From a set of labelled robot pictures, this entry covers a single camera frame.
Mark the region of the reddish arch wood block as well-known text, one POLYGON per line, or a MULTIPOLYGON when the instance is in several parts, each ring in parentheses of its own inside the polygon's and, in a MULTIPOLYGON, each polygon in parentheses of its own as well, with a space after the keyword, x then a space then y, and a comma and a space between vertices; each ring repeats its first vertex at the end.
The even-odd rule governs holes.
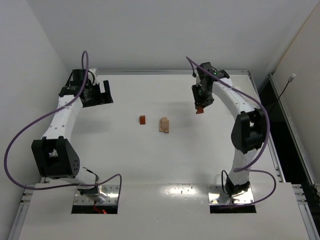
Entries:
POLYGON ((199 115, 199 114, 203 114, 203 113, 204 113, 204 108, 201 106, 198 106, 196 109, 196 114, 199 115))

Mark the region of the reddish brown wood block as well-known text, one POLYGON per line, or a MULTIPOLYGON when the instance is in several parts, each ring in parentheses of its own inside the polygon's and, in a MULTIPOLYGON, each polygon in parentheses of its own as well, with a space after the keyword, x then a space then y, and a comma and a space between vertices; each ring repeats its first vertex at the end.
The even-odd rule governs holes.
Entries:
POLYGON ((146 124, 146 116, 145 115, 140 115, 139 116, 139 124, 140 125, 145 125, 146 124))

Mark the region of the small light wood cube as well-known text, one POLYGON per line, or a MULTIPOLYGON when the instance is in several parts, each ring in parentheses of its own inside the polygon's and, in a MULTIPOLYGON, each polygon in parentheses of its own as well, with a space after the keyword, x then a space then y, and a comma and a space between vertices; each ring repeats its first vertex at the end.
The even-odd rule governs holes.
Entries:
POLYGON ((162 128, 163 128, 164 130, 169 129, 169 121, 168 121, 168 122, 163 123, 163 124, 162 124, 162 128))
POLYGON ((168 118, 167 118, 167 117, 162 117, 160 120, 161 120, 161 123, 162 123, 162 124, 168 122, 168 118))

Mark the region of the long light wood block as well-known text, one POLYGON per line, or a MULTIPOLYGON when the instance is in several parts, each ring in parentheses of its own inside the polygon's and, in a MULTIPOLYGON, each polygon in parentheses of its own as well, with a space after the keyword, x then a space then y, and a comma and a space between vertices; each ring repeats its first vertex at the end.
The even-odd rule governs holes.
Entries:
POLYGON ((160 119, 159 120, 159 132, 164 132, 165 130, 163 129, 163 122, 162 120, 160 119))
POLYGON ((166 120, 162 122, 162 129, 164 133, 169 133, 170 132, 170 121, 166 120))

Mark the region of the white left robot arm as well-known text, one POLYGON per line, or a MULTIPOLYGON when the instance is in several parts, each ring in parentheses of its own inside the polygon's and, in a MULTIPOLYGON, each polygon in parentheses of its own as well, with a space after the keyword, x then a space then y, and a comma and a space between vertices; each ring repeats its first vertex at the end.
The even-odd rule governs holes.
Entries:
POLYGON ((71 145, 71 135, 79 112, 83 108, 113 102, 108 80, 98 82, 98 75, 97 68, 88 70, 83 92, 77 97, 85 70, 72 70, 58 95, 58 111, 42 138, 32 142, 31 150, 42 177, 76 184, 82 196, 103 203, 108 197, 107 188, 97 185, 98 175, 81 163, 71 145))

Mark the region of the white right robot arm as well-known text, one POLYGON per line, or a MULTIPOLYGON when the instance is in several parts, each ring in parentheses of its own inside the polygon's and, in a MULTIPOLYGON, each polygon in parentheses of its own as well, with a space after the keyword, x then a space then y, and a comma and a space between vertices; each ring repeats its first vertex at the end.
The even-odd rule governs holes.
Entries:
POLYGON ((266 114, 234 88, 225 70, 215 70, 210 62, 201 63, 193 77, 196 83, 191 89, 196 113, 204 113, 204 109, 212 105, 214 96, 217 96, 234 118, 231 142, 235 152, 222 191, 229 197, 246 192, 250 186, 251 163, 267 137, 266 114))

